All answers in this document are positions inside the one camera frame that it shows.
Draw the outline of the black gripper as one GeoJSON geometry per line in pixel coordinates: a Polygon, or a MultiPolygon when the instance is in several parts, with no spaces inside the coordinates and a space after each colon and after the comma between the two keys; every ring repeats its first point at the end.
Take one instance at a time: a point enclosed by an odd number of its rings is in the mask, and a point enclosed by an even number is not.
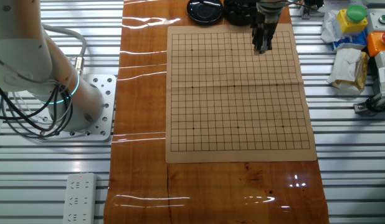
{"type": "MultiPolygon", "coordinates": [[[[263,37],[258,34],[259,30],[270,30],[270,27],[277,26],[279,20],[279,9],[278,8],[262,8],[256,9],[250,13],[252,21],[250,28],[252,29],[254,52],[263,54],[262,50],[263,37]]],[[[272,39],[273,35],[267,33],[264,36],[264,50],[272,50],[272,39]]]]}

